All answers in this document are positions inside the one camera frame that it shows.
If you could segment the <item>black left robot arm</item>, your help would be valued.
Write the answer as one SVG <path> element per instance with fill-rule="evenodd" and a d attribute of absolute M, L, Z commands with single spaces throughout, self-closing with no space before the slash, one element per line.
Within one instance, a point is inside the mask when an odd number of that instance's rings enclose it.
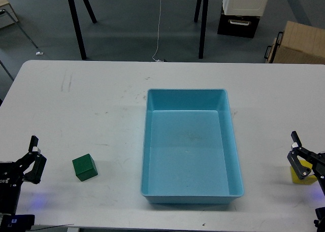
<path fill-rule="evenodd" d="M 17 215 L 17 205 L 23 182 L 39 184 L 46 157 L 37 147 L 39 139 L 32 136 L 28 152 L 15 162 L 1 162 L 1 231 L 27 231 L 35 215 Z"/>

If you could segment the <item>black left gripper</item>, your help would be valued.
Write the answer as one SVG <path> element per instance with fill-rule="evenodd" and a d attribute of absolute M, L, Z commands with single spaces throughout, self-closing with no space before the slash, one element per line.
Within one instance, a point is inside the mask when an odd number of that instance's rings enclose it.
<path fill-rule="evenodd" d="M 28 152 L 16 162 L 1 162 L 1 213 L 16 214 L 23 182 L 39 184 L 46 157 L 38 149 L 39 139 L 31 136 Z"/>

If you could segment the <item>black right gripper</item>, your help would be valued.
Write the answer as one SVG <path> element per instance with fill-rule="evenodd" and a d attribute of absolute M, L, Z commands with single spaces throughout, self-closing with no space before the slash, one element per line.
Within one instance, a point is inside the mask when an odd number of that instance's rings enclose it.
<path fill-rule="evenodd" d="M 324 193 L 324 153 L 315 154 L 304 148 L 296 131 L 291 133 L 291 138 L 293 144 L 291 145 L 287 159 L 295 174 L 300 180 L 303 180 L 313 172 Z M 301 163 L 302 159 L 310 163 L 312 167 L 308 168 L 303 165 Z"/>

